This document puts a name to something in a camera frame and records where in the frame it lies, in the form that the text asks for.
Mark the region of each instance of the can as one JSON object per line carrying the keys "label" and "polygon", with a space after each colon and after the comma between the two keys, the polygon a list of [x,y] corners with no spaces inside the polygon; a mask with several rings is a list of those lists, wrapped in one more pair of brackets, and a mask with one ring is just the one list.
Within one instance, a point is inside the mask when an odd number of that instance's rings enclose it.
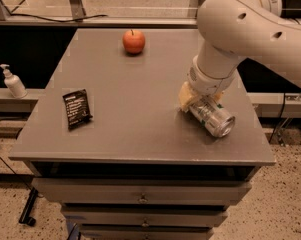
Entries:
{"label": "can", "polygon": [[235,125],[235,117],[210,96],[202,96],[189,110],[214,137],[226,136]]}

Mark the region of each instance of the white bottle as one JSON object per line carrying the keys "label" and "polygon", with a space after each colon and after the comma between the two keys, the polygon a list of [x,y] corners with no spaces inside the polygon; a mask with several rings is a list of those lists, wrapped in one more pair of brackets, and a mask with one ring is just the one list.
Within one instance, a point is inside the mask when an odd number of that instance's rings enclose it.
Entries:
{"label": "white bottle", "polygon": [[20,78],[13,75],[9,68],[9,65],[1,64],[0,67],[3,69],[3,74],[5,76],[4,83],[9,88],[13,97],[20,99],[27,95],[27,90],[21,82]]}

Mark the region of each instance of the white robotic arm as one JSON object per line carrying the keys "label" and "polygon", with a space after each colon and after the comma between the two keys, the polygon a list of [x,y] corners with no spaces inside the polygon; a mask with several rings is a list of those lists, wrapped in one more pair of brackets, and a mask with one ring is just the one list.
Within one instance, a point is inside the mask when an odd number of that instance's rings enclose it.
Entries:
{"label": "white robotic arm", "polygon": [[301,87],[301,26],[280,18],[281,0],[206,0],[198,11],[204,38],[188,73],[202,95],[225,90],[251,58]]}

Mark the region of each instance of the red apple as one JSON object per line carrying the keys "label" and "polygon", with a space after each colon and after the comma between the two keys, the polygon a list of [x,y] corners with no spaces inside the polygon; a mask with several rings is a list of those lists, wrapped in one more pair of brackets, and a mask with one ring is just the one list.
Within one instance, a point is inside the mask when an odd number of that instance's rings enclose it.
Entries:
{"label": "red apple", "polygon": [[142,52],[146,43],[146,38],[140,30],[128,30],[122,37],[124,49],[131,54]]}

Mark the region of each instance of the floor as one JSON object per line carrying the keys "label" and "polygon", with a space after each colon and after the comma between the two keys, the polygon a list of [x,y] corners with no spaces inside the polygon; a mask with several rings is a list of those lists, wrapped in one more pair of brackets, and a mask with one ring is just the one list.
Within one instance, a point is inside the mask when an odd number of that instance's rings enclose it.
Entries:
{"label": "floor", "polygon": [[[2,124],[4,128],[12,123]],[[268,138],[272,129],[272,121],[263,123]],[[215,229],[211,240],[301,240],[301,119],[292,121],[283,136],[285,147],[272,139],[277,164],[256,174],[252,190],[237,206],[229,208],[229,217]],[[0,138],[0,156],[16,173],[28,174],[23,163],[7,158],[14,142],[14,138]],[[0,173],[11,173],[2,161]],[[44,197],[36,200],[31,214],[36,219],[35,226],[18,223],[28,195],[29,190],[22,183],[0,183],[0,240],[67,239],[60,205]]]}

